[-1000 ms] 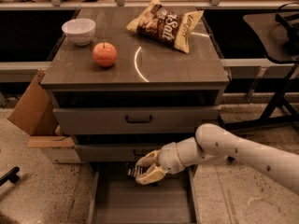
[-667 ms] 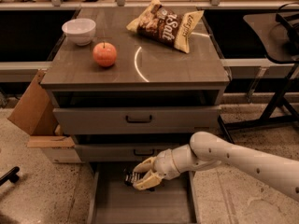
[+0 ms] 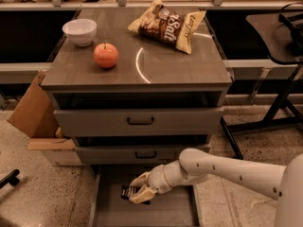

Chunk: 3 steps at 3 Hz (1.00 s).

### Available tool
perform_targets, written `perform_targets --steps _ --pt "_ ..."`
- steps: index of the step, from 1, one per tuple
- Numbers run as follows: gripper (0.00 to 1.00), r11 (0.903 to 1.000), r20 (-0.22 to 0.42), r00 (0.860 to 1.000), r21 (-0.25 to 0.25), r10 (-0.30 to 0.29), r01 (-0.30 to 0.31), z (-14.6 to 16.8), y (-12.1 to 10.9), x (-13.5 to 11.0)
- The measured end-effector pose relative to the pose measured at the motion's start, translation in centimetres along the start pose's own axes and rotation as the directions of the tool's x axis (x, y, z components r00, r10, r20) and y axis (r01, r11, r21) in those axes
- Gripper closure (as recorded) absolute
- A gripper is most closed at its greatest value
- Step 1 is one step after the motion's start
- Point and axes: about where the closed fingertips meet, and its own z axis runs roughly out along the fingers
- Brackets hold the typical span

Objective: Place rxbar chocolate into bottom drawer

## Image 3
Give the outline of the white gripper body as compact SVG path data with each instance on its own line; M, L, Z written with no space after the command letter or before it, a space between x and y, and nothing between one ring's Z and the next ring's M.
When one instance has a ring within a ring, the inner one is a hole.
M166 180L164 169L164 165L156 166L149 173L148 187L154 194L165 194L172 189Z

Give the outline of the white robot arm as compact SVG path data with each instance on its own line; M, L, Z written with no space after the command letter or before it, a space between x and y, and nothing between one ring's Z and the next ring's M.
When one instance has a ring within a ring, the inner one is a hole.
M272 165L211 155L186 148L179 158L154 167L131 182L138 191L132 203L151 200L175 186L190 185L211 174L277 201L275 227L303 227L303 155L285 165Z

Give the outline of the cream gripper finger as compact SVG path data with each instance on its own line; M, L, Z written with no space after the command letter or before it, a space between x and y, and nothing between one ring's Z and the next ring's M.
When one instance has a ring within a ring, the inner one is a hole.
M130 186L133 187L142 187L143 185L149 186L149 172L144 172L139 175L137 178L131 181Z
M142 187L130 187L129 201L131 203L139 204L146 201L150 201L155 195L155 192L146 185Z

